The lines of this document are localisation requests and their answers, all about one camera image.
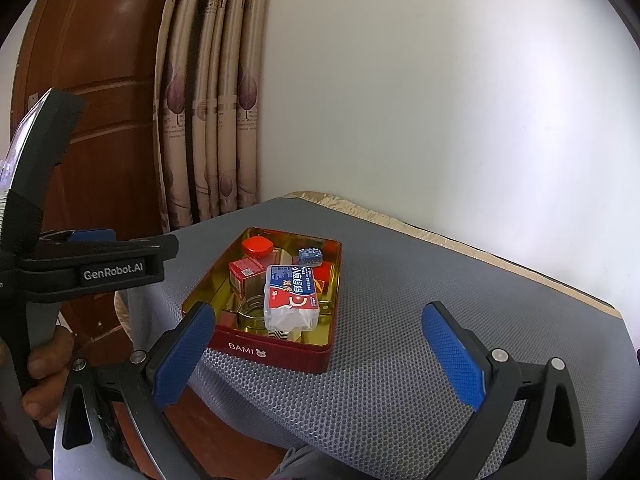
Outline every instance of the red cap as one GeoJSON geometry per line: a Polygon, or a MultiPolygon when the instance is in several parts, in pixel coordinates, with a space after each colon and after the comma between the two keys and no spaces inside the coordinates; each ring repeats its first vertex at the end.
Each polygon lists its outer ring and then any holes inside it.
{"type": "Polygon", "coordinates": [[[264,236],[252,236],[242,242],[242,250],[244,254],[252,258],[261,258],[273,251],[273,242],[267,240],[264,236]]]}

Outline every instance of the curtain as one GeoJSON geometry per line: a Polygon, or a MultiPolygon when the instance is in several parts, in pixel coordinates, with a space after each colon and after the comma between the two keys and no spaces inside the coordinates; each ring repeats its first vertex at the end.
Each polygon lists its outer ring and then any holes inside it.
{"type": "Polygon", "coordinates": [[[257,201],[266,0],[166,0],[156,49],[154,145],[163,229],[257,201]]]}

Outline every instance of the wooden door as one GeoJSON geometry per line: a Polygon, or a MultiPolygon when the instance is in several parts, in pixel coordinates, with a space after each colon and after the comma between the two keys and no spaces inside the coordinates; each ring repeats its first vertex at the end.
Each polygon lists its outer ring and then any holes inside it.
{"type": "MultiPolygon", "coordinates": [[[[164,0],[38,0],[18,58],[12,132],[50,87],[85,108],[53,174],[43,229],[113,228],[118,239],[161,233],[151,133],[164,0]]],[[[79,343],[118,325],[113,294],[63,305],[79,343]]]]}

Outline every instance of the finger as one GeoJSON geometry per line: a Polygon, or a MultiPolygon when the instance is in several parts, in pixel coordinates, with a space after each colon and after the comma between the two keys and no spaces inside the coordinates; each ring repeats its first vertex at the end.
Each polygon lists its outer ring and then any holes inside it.
{"type": "Polygon", "coordinates": [[[52,480],[53,473],[48,469],[38,469],[36,471],[36,480],[52,480]]]}
{"type": "Polygon", "coordinates": [[[51,412],[47,413],[46,416],[38,419],[38,423],[43,428],[55,428],[56,422],[58,421],[58,409],[59,406],[56,406],[51,412]]]}
{"type": "Polygon", "coordinates": [[[46,345],[34,348],[29,355],[29,375],[41,379],[58,373],[71,359],[74,338],[65,327],[56,325],[53,338],[46,345]]]}
{"type": "Polygon", "coordinates": [[[62,399],[66,377],[69,371],[64,368],[61,372],[40,381],[22,397],[22,407],[33,420],[38,420],[47,413],[55,410],[62,399]]]}

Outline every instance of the gray hexagon mat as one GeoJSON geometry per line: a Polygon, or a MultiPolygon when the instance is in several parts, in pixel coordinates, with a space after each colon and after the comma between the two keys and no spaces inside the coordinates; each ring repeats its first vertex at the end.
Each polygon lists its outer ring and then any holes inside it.
{"type": "MultiPolygon", "coordinates": [[[[585,429],[588,477],[599,478],[640,418],[640,367],[624,322],[545,285],[299,199],[274,199],[175,233],[163,283],[124,294],[137,348],[174,327],[179,307],[247,227],[343,243],[329,371],[303,374],[207,351],[191,385],[242,433],[308,442],[381,479],[427,476],[471,414],[422,338],[420,312],[440,300],[488,348],[519,361],[567,363],[585,429]]],[[[481,477],[500,463],[514,406],[481,477]]]]}

